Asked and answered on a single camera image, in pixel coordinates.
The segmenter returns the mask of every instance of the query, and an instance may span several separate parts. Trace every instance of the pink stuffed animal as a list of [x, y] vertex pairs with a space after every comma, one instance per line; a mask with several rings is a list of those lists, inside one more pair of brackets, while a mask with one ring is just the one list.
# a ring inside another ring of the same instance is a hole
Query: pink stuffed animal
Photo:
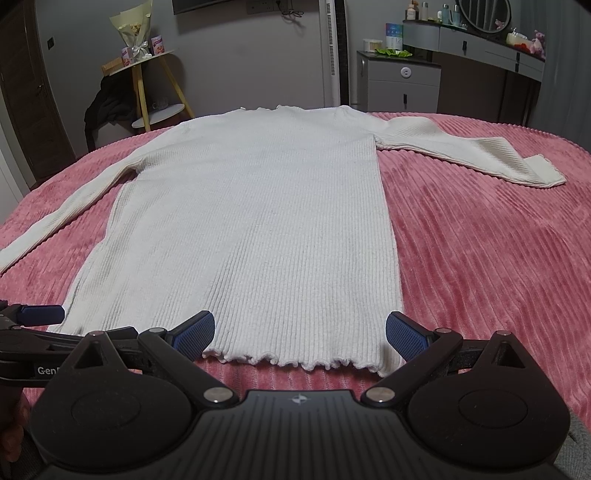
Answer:
[[546, 47], [546, 35], [542, 32], [535, 31], [535, 39], [530, 47], [532, 55], [540, 57], [542, 60], [546, 59], [545, 47]]

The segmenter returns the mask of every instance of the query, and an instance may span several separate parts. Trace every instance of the white ribbed sweater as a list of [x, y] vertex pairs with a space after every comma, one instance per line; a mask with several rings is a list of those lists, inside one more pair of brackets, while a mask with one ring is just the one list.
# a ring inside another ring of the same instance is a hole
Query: white ribbed sweater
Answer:
[[107, 168], [2, 250], [0, 273], [133, 169], [54, 331], [172, 328], [208, 309], [209, 353], [222, 360], [387, 374], [399, 359], [384, 321], [402, 295], [376, 144], [529, 186], [564, 182], [541, 155], [426, 118], [239, 110], [181, 124]]

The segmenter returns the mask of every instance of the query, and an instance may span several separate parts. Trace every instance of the pink blanket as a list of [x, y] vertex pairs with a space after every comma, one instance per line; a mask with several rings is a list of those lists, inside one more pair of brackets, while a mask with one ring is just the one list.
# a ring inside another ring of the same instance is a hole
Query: pink blanket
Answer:
[[[591, 426], [591, 155], [530, 129], [428, 116], [453, 135], [502, 136], [524, 157], [542, 153], [567, 184], [531, 189], [414, 152], [379, 152], [405, 313], [429, 328], [449, 326], [468, 338], [488, 338], [498, 329], [515, 332], [569, 406]], [[0, 227], [0, 248], [159, 133], [101, 148], [29, 194]], [[119, 188], [0, 277], [0, 298], [62, 303], [78, 269], [104, 236]], [[268, 363], [222, 365], [214, 359], [199, 365], [240, 394], [250, 388], [351, 388], [359, 395], [378, 380], [352, 368], [305, 372]]]

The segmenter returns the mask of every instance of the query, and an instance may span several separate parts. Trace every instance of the power outlet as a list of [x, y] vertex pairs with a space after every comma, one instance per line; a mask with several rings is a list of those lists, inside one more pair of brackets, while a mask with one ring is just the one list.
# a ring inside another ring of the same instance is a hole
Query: power outlet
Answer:
[[254, 15], [272, 12], [274, 10], [273, 5], [277, 7], [275, 0], [248, 0], [246, 2], [246, 13]]
[[273, 2], [273, 10], [275, 12], [285, 12], [289, 9], [287, 6], [288, 0], [279, 0], [279, 5], [277, 5], [277, 0]]

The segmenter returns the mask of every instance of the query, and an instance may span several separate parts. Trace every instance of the bottle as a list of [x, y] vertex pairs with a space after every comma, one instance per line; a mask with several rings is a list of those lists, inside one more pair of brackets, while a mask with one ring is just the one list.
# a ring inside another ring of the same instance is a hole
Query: bottle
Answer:
[[414, 5], [410, 4], [407, 10], [407, 20], [416, 20], [417, 19], [417, 11], [414, 9]]
[[423, 2], [423, 7], [421, 8], [421, 20], [425, 22], [429, 20], [429, 4], [427, 2]]
[[460, 5], [456, 4], [455, 7], [453, 7], [453, 12], [452, 12], [452, 23], [456, 26], [459, 27], [460, 26], [460, 21], [462, 20], [462, 16], [460, 14]]
[[443, 25], [449, 25], [452, 23], [448, 4], [443, 4], [443, 9], [441, 10], [441, 23]]

